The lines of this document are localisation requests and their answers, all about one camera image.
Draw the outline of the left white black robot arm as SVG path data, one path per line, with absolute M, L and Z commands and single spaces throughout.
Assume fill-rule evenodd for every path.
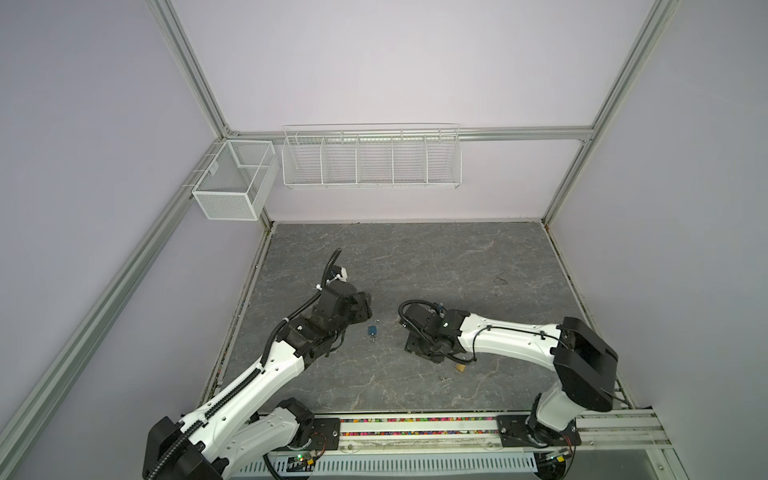
M 311 441 L 313 413 L 296 399 L 258 418 L 259 409 L 316 360 L 337 351 L 351 325 L 372 316 L 369 293 L 348 282 L 335 250 L 314 294 L 278 322 L 260 357 L 219 394 L 149 431 L 144 479 L 229 479 L 270 452 Z

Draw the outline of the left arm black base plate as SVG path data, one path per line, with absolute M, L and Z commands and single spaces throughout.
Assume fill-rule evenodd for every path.
M 315 450 L 335 451 L 341 440 L 341 419 L 337 417 L 319 417 L 299 424 L 297 433 L 286 446 L 276 451 Z

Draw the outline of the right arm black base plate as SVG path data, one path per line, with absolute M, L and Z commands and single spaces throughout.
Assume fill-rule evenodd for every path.
M 507 414 L 496 417 L 498 432 L 503 447 L 578 447 L 582 444 L 576 420 L 568 423 L 562 431 L 537 424 L 528 425 L 527 414 Z

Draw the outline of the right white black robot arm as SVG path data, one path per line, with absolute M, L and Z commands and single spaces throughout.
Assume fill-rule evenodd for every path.
M 561 437 L 587 411 L 613 410 L 618 354 L 579 318 L 522 324 L 412 299 L 399 305 L 398 319 L 409 331 L 405 350 L 433 363 L 469 365 L 493 354 L 554 372 L 556 380 L 537 395 L 524 422 L 536 444 Z

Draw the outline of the white mesh box basket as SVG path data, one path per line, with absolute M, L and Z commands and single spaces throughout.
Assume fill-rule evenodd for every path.
M 259 221 L 278 172 L 272 142 L 224 140 L 192 194 L 209 220 Z

